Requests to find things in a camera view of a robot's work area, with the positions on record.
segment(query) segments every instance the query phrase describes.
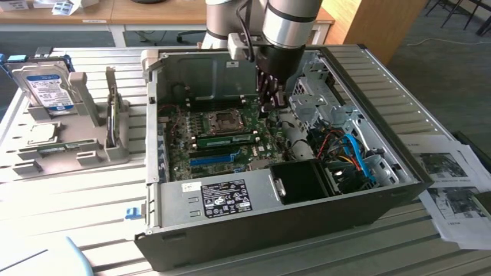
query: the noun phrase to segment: blue expansion slot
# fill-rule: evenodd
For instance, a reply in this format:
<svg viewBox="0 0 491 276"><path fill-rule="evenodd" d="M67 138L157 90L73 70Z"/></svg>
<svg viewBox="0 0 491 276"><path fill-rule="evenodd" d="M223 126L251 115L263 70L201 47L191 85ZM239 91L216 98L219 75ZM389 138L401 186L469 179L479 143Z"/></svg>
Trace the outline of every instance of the blue expansion slot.
<svg viewBox="0 0 491 276"><path fill-rule="evenodd" d="M208 164L216 164L216 163L232 163L239 153L240 153L240 150L236 153L229 154L229 155L211 156L207 158L192 159L189 160L189 166L208 165Z"/></svg>

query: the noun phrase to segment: cpu socket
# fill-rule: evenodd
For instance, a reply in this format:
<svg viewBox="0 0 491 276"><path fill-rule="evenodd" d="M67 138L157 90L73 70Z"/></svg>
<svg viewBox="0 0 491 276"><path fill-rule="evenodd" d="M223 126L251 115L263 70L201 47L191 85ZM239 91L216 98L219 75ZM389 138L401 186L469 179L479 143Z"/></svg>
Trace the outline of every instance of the cpu socket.
<svg viewBox="0 0 491 276"><path fill-rule="evenodd" d="M240 132L244 128L244 122L237 109L211 113L208 115L208 123L212 134Z"/></svg>

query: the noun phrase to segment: wooden desk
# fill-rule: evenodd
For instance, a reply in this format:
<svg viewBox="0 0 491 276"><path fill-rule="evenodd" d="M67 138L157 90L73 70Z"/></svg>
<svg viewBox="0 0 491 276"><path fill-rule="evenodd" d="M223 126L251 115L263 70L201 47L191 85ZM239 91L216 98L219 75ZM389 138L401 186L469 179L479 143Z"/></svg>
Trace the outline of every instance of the wooden desk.
<svg viewBox="0 0 491 276"><path fill-rule="evenodd" d="M332 16L320 9L312 28L312 44L323 44ZM167 0L144 5L131 0L100 0L71 16L53 16L51 9L0 13L0 32L107 31L116 47L125 47L124 32L132 30L207 30L205 0Z"/></svg>
<svg viewBox="0 0 491 276"><path fill-rule="evenodd" d="M107 24L111 22L113 1L100 0L93 6L76 10L71 16L55 16L51 9L33 9L33 0L28 0L30 9L0 13L0 24Z"/></svg>
<svg viewBox="0 0 491 276"><path fill-rule="evenodd" d="M320 9L312 28L312 44L324 43L333 21ZM152 5L116 0L111 22L116 47L125 47L123 33L127 30L207 30L205 0L167 0Z"/></svg>
<svg viewBox="0 0 491 276"><path fill-rule="evenodd" d="M100 0L71 16L55 16L51 9L34 9L32 2L28 0L28 10L0 13L0 32L111 31L115 0Z"/></svg>

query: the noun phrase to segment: ram module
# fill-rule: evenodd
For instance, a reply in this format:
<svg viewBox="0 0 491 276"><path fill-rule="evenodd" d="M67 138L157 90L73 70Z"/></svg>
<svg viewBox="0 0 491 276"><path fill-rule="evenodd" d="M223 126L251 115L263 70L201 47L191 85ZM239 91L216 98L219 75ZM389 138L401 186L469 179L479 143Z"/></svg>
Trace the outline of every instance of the ram module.
<svg viewBox="0 0 491 276"><path fill-rule="evenodd" d="M236 134L236 135L213 135L205 137L193 138L193 147L197 150L249 145L260 141L257 131L251 131L249 133Z"/></svg>

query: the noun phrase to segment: warning label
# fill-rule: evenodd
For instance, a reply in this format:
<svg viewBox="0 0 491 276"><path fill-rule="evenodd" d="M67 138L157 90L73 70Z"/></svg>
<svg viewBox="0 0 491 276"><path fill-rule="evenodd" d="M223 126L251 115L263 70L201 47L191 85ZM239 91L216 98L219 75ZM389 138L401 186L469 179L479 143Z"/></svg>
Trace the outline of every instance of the warning label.
<svg viewBox="0 0 491 276"><path fill-rule="evenodd" d="M209 219L252 210L244 179L203 185L201 195Z"/></svg>

